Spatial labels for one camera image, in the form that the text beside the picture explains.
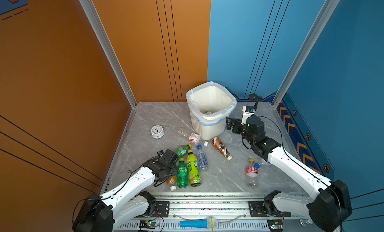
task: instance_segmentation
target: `plastic bag liner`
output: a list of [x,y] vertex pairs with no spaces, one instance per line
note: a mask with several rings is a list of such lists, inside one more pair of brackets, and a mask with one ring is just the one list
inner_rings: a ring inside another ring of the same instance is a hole
[[204,126],[213,126],[228,117],[236,107],[236,98],[215,82],[201,84],[187,92],[188,107]]

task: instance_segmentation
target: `blue wall panel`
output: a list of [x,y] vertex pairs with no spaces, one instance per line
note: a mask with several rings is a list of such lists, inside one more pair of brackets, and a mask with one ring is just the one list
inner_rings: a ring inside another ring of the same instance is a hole
[[[332,163],[334,179],[347,184],[351,197],[384,188],[382,1],[340,0],[288,90]],[[383,202],[382,194],[352,199],[352,206]],[[354,210],[349,219],[384,214],[383,208]],[[367,222],[343,227],[362,231]],[[369,230],[379,229],[381,224],[369,224]]]
[[212,0],[207,80],[241,99],[275,92],[324,1]]

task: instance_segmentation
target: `green soda bottle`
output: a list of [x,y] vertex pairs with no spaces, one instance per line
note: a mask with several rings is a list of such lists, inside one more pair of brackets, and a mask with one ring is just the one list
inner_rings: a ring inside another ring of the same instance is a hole
[[192,150],[188,150],[187,157],[187,168],[189,171],[189,183],[192,187],[197,187],[201,185],[201,178],[199,174],[199,163],[195,155],[193,155]]
[[183,158],[180,158],[179,165],[177,167],[178,174],[177,174],[177,186],[179,188],[186,188],[188,186],[188,170],[185,166],[185,162]]
[[182,145],[178,149],[176,149],[175,153],[179,156],[179,158],[184,157],[187,154],[187,151],[192,148],[192,144]]

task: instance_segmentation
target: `trash can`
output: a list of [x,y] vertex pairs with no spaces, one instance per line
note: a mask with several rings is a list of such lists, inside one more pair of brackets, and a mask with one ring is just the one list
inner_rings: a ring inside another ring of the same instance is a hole
[[192,126],[204,140],[210,140],[226,127],[225,118],[236,107],[236,98],[215,82],[201,84],[186,94]]

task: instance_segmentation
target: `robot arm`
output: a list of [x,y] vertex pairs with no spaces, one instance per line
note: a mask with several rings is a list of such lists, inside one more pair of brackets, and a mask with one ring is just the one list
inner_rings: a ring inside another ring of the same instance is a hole
[[152,215],[156,199],[142,190],[176,175],[177,158],[178,156],[168,149],[162,156],[147,160],[135,174],[116,188],[100,196],[89,196],[72,225],[73,231],[112,232],[122,221],[142,214]]
[[227,118],[227,130],[240,133],[253,152],[280,168],[296,181],[310,196],[293,196],[273,191],[264,198],[269,215],[292,212],[311,218],[324,231],[334,231],[352,214],[348,187],[316,173],[294,158],[275,140],[265,136],[264,123],[254,115],[255,107],[243,107],[243,119]]

